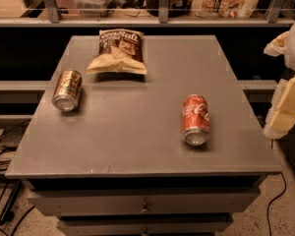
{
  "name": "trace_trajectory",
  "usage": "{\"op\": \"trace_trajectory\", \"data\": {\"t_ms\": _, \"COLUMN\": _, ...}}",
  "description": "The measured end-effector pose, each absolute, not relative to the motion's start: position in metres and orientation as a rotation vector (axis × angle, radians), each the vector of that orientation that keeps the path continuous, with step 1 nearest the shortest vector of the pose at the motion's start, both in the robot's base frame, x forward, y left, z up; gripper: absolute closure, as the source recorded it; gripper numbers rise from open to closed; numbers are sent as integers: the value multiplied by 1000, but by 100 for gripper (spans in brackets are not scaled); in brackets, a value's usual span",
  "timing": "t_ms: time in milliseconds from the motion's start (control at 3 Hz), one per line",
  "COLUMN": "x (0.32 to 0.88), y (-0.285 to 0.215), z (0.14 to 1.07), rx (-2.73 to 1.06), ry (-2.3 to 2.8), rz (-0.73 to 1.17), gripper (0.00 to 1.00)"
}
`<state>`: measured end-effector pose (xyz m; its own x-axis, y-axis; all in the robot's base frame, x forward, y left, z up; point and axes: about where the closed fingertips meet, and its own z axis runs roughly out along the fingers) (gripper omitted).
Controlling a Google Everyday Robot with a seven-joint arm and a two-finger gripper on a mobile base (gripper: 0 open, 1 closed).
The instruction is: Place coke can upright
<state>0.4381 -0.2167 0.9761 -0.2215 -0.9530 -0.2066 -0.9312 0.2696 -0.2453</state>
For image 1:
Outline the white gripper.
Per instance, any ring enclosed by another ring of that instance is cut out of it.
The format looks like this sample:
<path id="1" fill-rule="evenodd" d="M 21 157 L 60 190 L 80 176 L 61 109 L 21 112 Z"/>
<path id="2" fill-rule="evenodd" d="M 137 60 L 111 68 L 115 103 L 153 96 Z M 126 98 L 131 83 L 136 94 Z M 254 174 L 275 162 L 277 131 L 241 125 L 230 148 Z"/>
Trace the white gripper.
<path id="1" fill-rule="evenodd" d="M 268 43 L 264 54 L 272 57 L 284 54 L 285 66 L 295 71 L 295 23 L 289 33 L 285 31 Z M 276 85 L 271 108 L 265 118 L 264 134 L 269 139 L 281 139 L 294 126 L 295 77 L 290 80 L 281 79 Z"/>

